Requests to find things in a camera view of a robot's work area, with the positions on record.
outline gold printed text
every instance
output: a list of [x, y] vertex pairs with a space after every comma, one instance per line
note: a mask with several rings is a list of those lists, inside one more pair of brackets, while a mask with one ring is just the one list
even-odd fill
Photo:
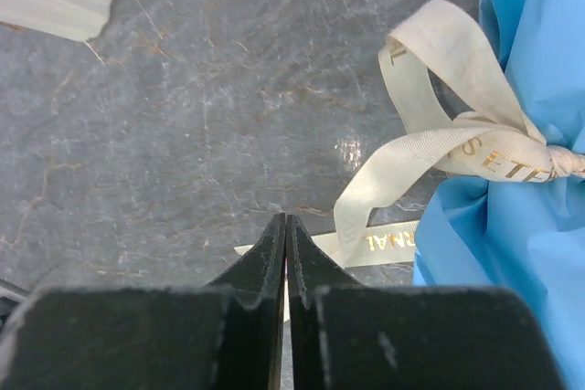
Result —
[[514, 178], [516, 181], [522, 179], [523, 182], [548, 182], [558, 176], [554, 167], [548, 170], [532, 168], [529, 164], [510, 160], [498, 151], [492, 151], [485, 158], [482, 166], [493, 173], [505, 169], [503, 166], [507, 166], [507, 169], [510, 170], [505, 175], [505, 178]]
[[398, 233], [389, 233], [387, 235], [383, 235], [381, 237], [376, 235], [371, 235], [366, 237], [367, 243], [369, 244], [370, 251], [377, 251], [388, 248], [406, 248], [406, 247], [416, 247], [414, 243], [414, 233], [412, 232], [398, 232]]
[[477, 154], [477, 148], [481, 148], [482, 145], [482, 140], [479, 137], [472, 137], [462, 145], [463, 154], [474, 156]]

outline black plastic object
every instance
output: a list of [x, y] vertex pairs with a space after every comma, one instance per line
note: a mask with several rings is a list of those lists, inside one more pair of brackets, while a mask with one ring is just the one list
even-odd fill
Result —
[[513, 293], [367, 288], [278, 215], [201, 289], [28, 300], [2, 333], [0, 389], [279, 388], [285, 257], [297, 390], [564, 388]]
[[27, 297], [28, 292], [0, 279], [0, 331], [16, 305]]
[[2, 390], [278, 389], [285, 216], [195, 290], [53, 291], [11, 316]]

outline blue plastic bag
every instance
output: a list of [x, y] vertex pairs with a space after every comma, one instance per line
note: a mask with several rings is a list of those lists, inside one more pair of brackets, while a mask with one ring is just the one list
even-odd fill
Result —
[[[585, 0], [481, 0], [480, 24], [548, 143], [585, 153]], [[415, 284], [517, 291], [569, 388], [585, 389], [585, 182], [453, 178], [416, 241]]]

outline white ribbon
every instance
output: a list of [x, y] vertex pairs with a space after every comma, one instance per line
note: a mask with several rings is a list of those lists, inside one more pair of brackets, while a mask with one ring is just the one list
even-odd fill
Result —
[[[371, 210], [395, 203], [433, 166], [492, 181], [585, 177], [585, 156], [547, 146], [483, 31], [457, 6], [431, 0], [390, 33], [379, 63], [408, 135], [380, 147], [335, 203], [342, 267], [356, 252]], [[437, 101], [428, 69], [473, 111], [452, 120]]]

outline ribbon bow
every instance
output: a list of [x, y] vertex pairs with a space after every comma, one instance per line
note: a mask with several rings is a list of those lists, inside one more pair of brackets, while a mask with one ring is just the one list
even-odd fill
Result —
[[[376, 150], [335, 203], [342, 266], [371, 210], [395, 203], [433, 166], [498, 182], [585, 177], [585, 156], [547, 145], [522, 112], [482, 29], [459, 7], [431, 0], [390, 33], [378, 59], [408, 135]], [[452, 120], [428, 70], [472, 111]]]

